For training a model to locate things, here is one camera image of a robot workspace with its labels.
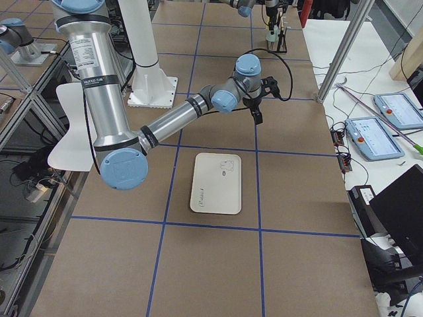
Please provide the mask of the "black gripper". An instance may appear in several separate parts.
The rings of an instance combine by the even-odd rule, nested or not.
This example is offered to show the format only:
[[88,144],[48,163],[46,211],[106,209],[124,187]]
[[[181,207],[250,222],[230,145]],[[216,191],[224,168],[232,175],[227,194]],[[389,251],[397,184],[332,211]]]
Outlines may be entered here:
[[260,111],[260,104],[262,102],[262,98],[243,98],[243,104],[250,109],[250,114],[254,120],[255,125],[260,125],[263,123],[262,112]]
[[269,33],[274,33],[276,26],[276,17],[278,15],[277,7],[266,7],[266,15],[268,17],[267,29]]

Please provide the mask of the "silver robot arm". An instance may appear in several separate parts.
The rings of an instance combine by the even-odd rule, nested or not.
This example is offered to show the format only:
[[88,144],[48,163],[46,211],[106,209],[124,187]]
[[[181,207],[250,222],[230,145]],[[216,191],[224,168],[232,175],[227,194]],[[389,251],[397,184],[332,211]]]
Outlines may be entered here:
[[[120,1],[118,6],[134,59],[134,74],[118,72],[110,31],[112,23],[104,1],[52,1],[56,30],[71,46],[87,118],[91,155],[102,179],[116,190],[139,186],[148,173],[147,154],[160,142],[210,110],[228,114],[239,103],[260,103],[264,87],[257,56],[246,53],[232,75],[220,85],[208,85],[182,104],[173,104],[177,79],[160,68],[151,18],[143,1]],[[131,83],[135,106],[166,109],[152,123],[134,131],[124,106],[123,90]]]
[[268,30],[273,32],[275,31],[275,27],[278,27],[280,24],[281,18],[279,8],[282,6],[281,1],[222,0],[221,3],[225,3],[237,9],[238,14],[242,17],[248,17],[256,3],[264,5],[266,7],[266,16],[268,17],[268,22],[265,22],[265,25],[268,27]]

